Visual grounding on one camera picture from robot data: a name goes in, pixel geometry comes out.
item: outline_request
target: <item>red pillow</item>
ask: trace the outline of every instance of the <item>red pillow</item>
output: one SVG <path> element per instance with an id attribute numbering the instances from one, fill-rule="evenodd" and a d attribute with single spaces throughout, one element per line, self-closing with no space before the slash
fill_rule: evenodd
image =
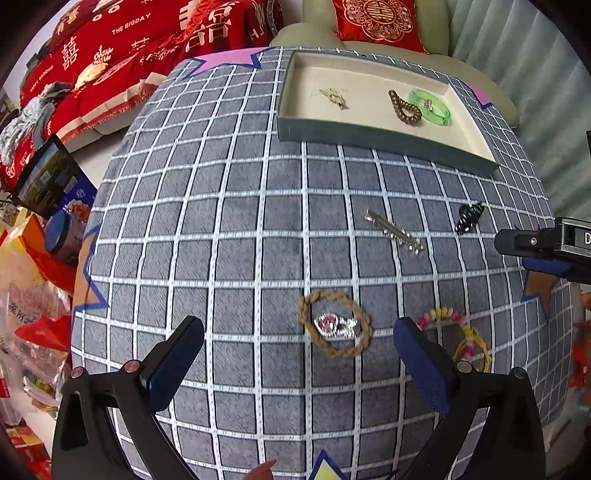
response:
<path id="1" fill-rule="evenodd" d="M 333 0 L 341 40 L 428 53 L 418 36 L 414 0 Z"/>

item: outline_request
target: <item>screw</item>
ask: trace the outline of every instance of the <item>screw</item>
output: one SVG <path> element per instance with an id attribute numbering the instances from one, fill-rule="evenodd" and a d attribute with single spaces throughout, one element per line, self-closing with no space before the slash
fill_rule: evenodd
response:
<path id="1" fill-rule="evenodd" d="M 465 360 L 460 360 L 456 364 L 456 367 L 463 374 L 469 374 L 472 371 L 472 364 L 470 362 L 466 362 Z"/>
<path id="2" fill-rule="evenodd" d="M 521 367 L 515 367 L 513 370 L 511 370 L 511 372 L 513 372 L 513 375 L 515 375 L 520 380 L 528 378 L 527 372 L 523 370 Z"/>
<path id="3" fill-rule="evenodd" d="M 78 378 L 78 377 L 81 377 L 83 373 L 84 373 L 84 368 L 82 368 L 82 367 L 75 367 L 70 372 L 70 376 L 72 378 Z"/>
<path id="4" fill-rule="evenodd" d="M 140 363 L 137 360 L 130 360 L 129 362 L 127 362 L 124 366 L 123 369 L 129 373 L 132 374 L 133 372 L 137 372 L 137 370 L 140 367 Z"/>

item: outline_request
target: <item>rhinestone hair clip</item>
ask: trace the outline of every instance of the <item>rhinestone hair clip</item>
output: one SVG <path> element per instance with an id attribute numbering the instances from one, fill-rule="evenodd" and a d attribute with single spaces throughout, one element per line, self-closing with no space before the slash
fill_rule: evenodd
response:
<path id="1" fill-rule="evenodd" d="M 391 222 L 388 222 L 379 213 L 375 213 L 373 210 L 366 210 L 363 217 L 368 221 L 372 222 L 377 228 L 379 228 L 384 235 L 388 235 L 392 240 L 396 240 L 398 245 L 406 245 L 408 250 L 418 255 L 420 252 L 425 250 L 425 246 L 421 243 L 418 238 L 414 238 L 405 229 L 399 228 Z"/>

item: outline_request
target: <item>sofa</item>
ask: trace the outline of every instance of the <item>sofa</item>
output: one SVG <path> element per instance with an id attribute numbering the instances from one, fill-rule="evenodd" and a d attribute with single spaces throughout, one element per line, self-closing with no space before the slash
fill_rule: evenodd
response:
<path id="1" fill-rule="evenodd" d="M 519 113 L 501 88 L 479 70 L 449 56 L 450 25 L 445 0 L 415 0 L 419 35 L 429 54 L 361 41 L 342 41 L 336 34 L 332 0 L 303 0 L 302 23 L 284 27 L 271 41 L 274 47 L 345 48 L 419 63 L 483 90 L 509 126 L 519 125 Z"/>

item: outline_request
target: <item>tray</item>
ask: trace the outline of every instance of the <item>tray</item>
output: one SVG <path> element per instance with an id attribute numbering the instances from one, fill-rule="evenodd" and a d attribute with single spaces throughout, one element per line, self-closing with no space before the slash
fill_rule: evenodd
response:
<path id="1" fill-rule="evenodd" d="M 341 110 L 319 90 L 334 89 L 346 101 Z M 388 91 L 407 100 L 413 88 L 443 100 L 450 125 L 422 119 L 412 127 L 394 112 Z M 395 66 L 336 53 L 295 51 L 287 66 L 277 116 L 280 140 L 374 148 L 489 176 L 495 157 L 462 100 L 447 83 Z"/>

